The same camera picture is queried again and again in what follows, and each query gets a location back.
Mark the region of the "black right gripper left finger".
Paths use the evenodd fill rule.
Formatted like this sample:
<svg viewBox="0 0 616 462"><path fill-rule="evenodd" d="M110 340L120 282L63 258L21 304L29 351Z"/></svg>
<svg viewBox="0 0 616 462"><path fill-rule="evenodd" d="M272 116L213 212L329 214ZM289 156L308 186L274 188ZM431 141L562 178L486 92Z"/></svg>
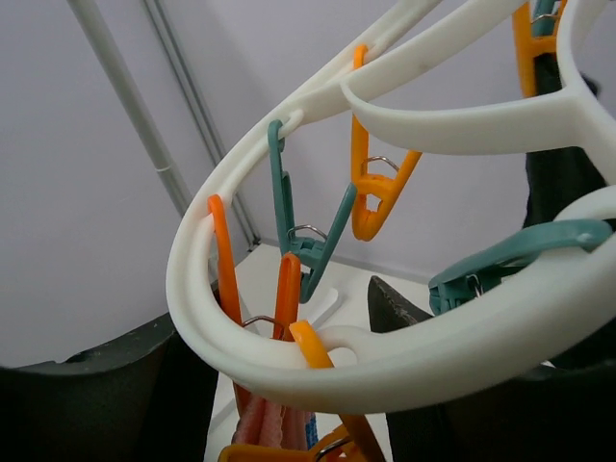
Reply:
<svg viewBox="0 0 616 462"><path fill-rule="evenodd" d="M200 461L218 372L170 317L63 362L1 370L4 461Z"/></svg>

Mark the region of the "white clip hanger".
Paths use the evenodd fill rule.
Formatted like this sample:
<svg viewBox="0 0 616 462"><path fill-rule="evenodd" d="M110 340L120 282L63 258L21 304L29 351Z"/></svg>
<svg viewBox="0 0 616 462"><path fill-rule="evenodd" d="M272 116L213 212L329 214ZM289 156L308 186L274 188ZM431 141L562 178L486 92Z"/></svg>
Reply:
<svg viewBox="0 0 616 462"><path fill-rule="evenodd" d="M352 66L348 45L271 112L282 132L351 111L389 144L432 154L511 154L576 145L606 180L562 219L615 214L615 121L583 81L574 58L602 1L571 1L561 16L556 54L561 90L533 98L446 111L400 111L373 100L414 80L490 32L515 1L469 1L413 38L407 32L433 8L401 1L361 35L370 61ZM596 250L551 250L487 294L415 327L376 334L329 326L321 339L345 347L353 366L309 369L290 342L257 336L220 310L207 279L214 225L211 194L231 198L268 151L267 122L255 124L208 176L174 238L167 262L167 305L189 347L246 389L285 405L333 414L424 407L493 386L580 342L615 315L615 242Z"/></svg>

